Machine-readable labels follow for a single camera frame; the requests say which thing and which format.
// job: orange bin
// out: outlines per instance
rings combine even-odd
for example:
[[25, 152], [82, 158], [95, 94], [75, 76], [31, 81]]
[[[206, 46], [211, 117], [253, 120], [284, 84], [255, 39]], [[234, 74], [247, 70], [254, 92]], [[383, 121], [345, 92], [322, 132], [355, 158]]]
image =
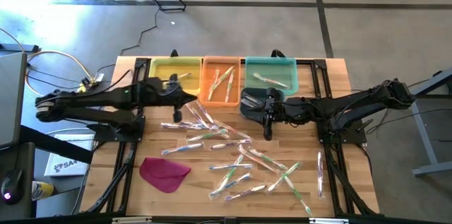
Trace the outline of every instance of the orange bin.
[[[229, 100], [225, 102], [228, 76], [213, 91], [212, 98], [208, 100], [210, 88], [215, 80], [216, 69], [220, 70], [219, 77], [223, 75], [231, 66], [234, 66], [234, 78], [232, 88], [229, 93]], [[240, 58], [239, 57], [204, 57], [203, 71], [201, 77], [201, 92], [199, 100], [206, 107], [236, 107], [240, 103]]]

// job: yellow bin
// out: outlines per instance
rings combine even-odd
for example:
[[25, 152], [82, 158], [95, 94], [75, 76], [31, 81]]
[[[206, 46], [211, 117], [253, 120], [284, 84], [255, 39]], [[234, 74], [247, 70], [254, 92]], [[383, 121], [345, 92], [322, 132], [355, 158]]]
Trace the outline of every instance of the yellow bin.
[[149, 77], [158, 77], [162, 80], [170, 79], [172, 74], [181, 76], [191, 73], [190, 76], [181, 78], [184, 92], [198, 95], [201, 85], [201, 57], [156, 57], [150, 62]]

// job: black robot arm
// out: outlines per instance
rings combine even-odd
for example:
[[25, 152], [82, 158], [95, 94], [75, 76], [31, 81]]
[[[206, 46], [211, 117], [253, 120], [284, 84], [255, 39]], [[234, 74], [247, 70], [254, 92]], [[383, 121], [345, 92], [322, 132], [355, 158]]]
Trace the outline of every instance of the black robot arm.
[[261, 123], [264, 137], [271, 140], [271, 124], [284, 122], [306, 124], [323, 122], [331, 133], [349, 127], [353, 122], [367, 117], [385, 108], [407, 109], [415, 101], [407, 86], [397, 79], [384, 81], [382, 84], [359, 93], [341, 98], [288, 98], [285, 102], [275, 101], [278, 92], [268, 89], [268, 97], [261, 107], [252, 111], [263, 112]]
[[[182, 90], [177, 82], [177, 75], [174, 74], [166, 89], [162, 88], [162, 81], [154, 77], [108, 92], [75, 93], [55, 90], [44, 97], [36, 98], [35, 106], [36, 117], [41, 122], [81, 119], [106, 123], [116, 129], [134, 130], [138, 114], [134, 114], [133, 109], [173, 106], [174, 121], [180, 122], [182, 115], [179, 109], [196, 98]], [[105, 106], [112, 106], [118, 110], [108, 112], [91, 108]]]

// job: plastic bin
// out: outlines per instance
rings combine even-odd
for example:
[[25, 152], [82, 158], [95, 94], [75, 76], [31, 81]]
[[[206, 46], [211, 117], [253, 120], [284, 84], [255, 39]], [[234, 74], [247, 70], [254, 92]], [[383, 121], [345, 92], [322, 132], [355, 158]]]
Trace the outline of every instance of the plastic bin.
[[[284, 92], [285, 95], [292, 95], [298, 91], [298, 71], [297, 61], [295, 59], [282, 57], [247, 57], [245, 64], [245, 87], [274, 87]], [[264, 78], [284, 83], [289, 88], [259, 80], [253, 76], [255, 73], [259, 73]]]
[[[215, 80], [215, 70], [220, 70], [218, 77], [221, 77], [231, 66], [234, 66], [234, 78], [228, 102], [225, 102], [225, 98], [229, 77], [213, 91], [212, 98], [208, 101], [209, 90]], [[199, 100], [207, 107], [236, 107], [240, 103], [239, 57], [204, 57]]]
[[[275, 99], [275, 101], [284, 101], [285, 96], [284, 92], [281, 90], [277, 90], [280, 93], [280, 98]], [[249, 94], [251, 97], [256, 98], [257, 100], [260, 100], [262, 103], [264, 103], [265, 99], [267, 98], [267, 89], [262, 88], [244, 88], [242, 90], [242, 93], [240, 94], [240, 98], [243, 97], [244, 93]], [[264, 115], [263, 112], [254, 112], [249, 111], [252, 109], [252, 107], [249, 107], [248, 105], [245, 105], [244, 103], [240, 103], [240, 113], [249, 119], [260, 121], [262, 119], [262, 116]]]
[[184, 92], [198, 95], [201, 85], [201, 64], [200, 57], [157, 57], [150, 62], [149, 76], [168, 80], [174, 73], [178, 76], [191, 73], [190, 76], [179, 80], [179, 83]]

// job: desk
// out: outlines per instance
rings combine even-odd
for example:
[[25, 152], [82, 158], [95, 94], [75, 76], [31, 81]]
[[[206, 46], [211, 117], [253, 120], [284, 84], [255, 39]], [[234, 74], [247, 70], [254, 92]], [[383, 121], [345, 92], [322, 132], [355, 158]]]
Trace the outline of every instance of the desk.
[[20, 220], [32, 218], [31, 184], [33, 181], [33, 165], [35, 163], [35, 145], [22, 143], [1, 151], [0, 177], [5, 173], [20, 168], [23, 171], [23, 197], [13, 205], [7, 205], [0, 199], [0, 220]]
[[[112, 81], [115, 82], [128, 69], [132, 69], [136, 58], [118, 57]], [[344, 59], [326, 59], [326, 63], [333, 97], [337, 98], [350, 94], [350, 82]], [[310, 68], [299, 66], [298, 77], [299, 91], [294, 96], [314, 97]], [[129, 74], [117, 86], [126, 86], [130, 84], [131, 80], [132, 75]], [[243, 87], [244, 73], [242, 73], [241, 80]], [[302, 167], [290, 175], [292, 182], [302, 193], [314, 216], [334, 216], [331, 194], [329, 193], [328, 173], [325, 168], [323, 180], [326, 200], [320, 200], [317, 196], [316, 156], [318, 151], [323, 151], [323, 147], [318, 142], [314, 123], [305, 124], [298, 128], [292, 128], [286, 124], [275, 124], [273, 126], [273, 140], [265, 141], [262, 126], [243, 118], [239, 113], [239, 107], [207, 107], [206, 109], [214, 119], [218, 119], [253, 137], [252, 146], [255, 149], [265, 152], [287, 166], [295, 164], [296, 161], [301, 161]], [[174, 193], [165, 194], [149, 185], [140, 177], [138, 171], [145, 157], [160, 157], [161, 150], [185, 145], [185, 139], [188, 136], [199, 134], [198, 131], [161, 129], [160, 122], [172, 122], [172, 112], [172, 107], [148, 107], [145, 109], [145, 131], [143, 141], [138, 145], [134, 163], [130, 198], [126, 212], [128, 216], [307, 216], [304, 208], [286, 184], [282, 184], [271, 196], [255, 194], [226, 204], [222, 198], [228, 194], [258, 184], [270, 184], [277, 179], [270, 171], [256, 166], [251, 170], [252, 181], [238, 184], [232, 188], [232, 191], [223, 193], [219, 200], [210, 201], [208, 193], [216, 188], [225, 172], [209, 171], [208, 166], [218, 163], [232, 163], [237, 158], [236, 148], [223, 149], [223, 151], [203, 151], [199, 149], [168, 155], [165, 158], [188, 165], [192, 170]], [[182, 113], [184, 121], [194, 120], [185, 108], [182, 109]], [[221, 140], [206, 140], [206, 145], [210, 146], [219, 142]], [[82, 211], [95, 203], [111, 181], [117, 149], [117, 143], [106, 143], [96, 150], [82, 199]], [[378, 212], [379, 208], [366, 156], [354, 145], [344, 145], [344, 154], [350, 183], [366, 204], [372, 210]], [[243, 170], [236, 172], [233, 179], [245, 172]], [[337, 183], [341, 205], [344, 208], [343, 188], [339, 182]], [[121, 199], [121, 187], [122, 184], [118, 187], [115, 206], [119, 205]]]

